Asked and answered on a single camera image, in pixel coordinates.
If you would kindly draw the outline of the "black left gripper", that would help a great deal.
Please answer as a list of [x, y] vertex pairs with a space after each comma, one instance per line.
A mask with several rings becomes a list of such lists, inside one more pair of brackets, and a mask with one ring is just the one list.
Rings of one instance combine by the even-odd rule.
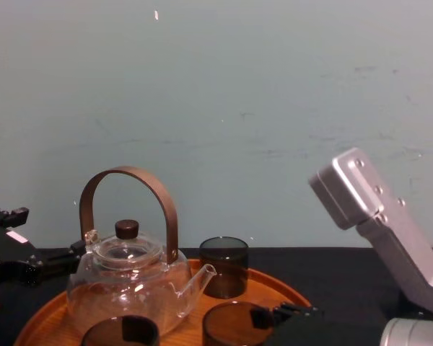
[[26, 224], [29, 212], [28, 208], [0, 209], [0, 284], [13, 281], [31, 286], [73, 274], [86, 253], [85, 241], [68, 248], [36, 250], [14, 230]]

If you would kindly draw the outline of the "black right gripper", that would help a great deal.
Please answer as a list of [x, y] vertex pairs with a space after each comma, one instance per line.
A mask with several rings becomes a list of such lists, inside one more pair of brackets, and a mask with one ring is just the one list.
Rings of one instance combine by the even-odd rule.
[[[266, 340], [267, 345], [379, 345], [383, 332], [383, 325], [366, 326], [323, 320], [324, 311], [316, 306], [282, 302], [273, 308], [273, 313], [277, 319], [288, 320], [274, 329]], [[250, 318], [255, 329], [274, 327], [274, 315], [269, 309], [260, 306], [250, 310]]]

